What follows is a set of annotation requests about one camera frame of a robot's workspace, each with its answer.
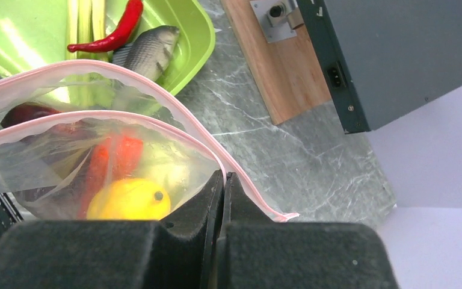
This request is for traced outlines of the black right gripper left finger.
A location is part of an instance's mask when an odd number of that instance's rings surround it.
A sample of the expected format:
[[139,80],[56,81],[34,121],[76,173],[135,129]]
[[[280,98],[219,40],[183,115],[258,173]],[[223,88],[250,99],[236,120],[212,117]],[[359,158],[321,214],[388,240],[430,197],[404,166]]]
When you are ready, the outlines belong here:
[[206,288],[224,176],[159,221],[51,221],[0,238],[0,288]]

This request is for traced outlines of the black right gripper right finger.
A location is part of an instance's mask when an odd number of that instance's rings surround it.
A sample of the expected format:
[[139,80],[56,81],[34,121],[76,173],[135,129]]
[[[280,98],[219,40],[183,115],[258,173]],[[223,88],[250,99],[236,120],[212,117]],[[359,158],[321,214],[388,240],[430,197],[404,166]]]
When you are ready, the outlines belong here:
[[398,288],[371,227],[275,222],[245,194],[236,173],[226,178],[216,288]]

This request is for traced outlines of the yellow bell pepper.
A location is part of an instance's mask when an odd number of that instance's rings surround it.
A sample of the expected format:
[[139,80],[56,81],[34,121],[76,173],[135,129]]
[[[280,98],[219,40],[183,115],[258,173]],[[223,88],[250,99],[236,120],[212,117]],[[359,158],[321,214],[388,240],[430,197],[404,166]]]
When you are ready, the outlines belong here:
[[88,204],[87,220],[161,220],[171,213],[171,199],[164,187],[146,178],[114,181]]

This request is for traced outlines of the orange red chili pepper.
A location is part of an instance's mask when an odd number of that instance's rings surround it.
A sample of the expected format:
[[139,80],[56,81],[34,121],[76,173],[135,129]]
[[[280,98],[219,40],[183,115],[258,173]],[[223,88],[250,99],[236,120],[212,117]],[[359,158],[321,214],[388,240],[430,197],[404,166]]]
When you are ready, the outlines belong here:
[[107,182],[131,176],[138,166],[143,146],[143,141],[135,137],[111,134],[93,148],[77,218],[86,217],[92,198]]

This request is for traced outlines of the clear pink zip top bag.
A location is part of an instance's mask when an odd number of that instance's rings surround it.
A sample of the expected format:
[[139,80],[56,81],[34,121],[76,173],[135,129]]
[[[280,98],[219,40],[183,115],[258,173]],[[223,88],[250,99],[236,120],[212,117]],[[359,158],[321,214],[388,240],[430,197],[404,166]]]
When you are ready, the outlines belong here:
[[[112,81],[109,109],[83,109],[69,101],[66,78],[96,72]],[[67,60],[0,79],[0,121],[15,106],[35,102],[60,113],[8,128],[0,125],[0,193],[44,219],[78,219],[93,148],[111,134],[143,141],[137,168],[166,189],[171,213],[194,197],[214,170],[233,172],[245,194],[268,217],[286,222],[263,199],[250,177],[200,121],[155,82],[97,60]]]

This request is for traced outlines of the grey toy fish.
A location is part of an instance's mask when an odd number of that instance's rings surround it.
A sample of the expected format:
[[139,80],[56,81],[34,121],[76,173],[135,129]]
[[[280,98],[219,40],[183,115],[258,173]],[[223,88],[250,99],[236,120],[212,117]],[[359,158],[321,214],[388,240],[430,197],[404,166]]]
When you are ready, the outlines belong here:
[[111,62],[156,81],[167,70],[179,37],[178,27],[157,26],[113,51]]

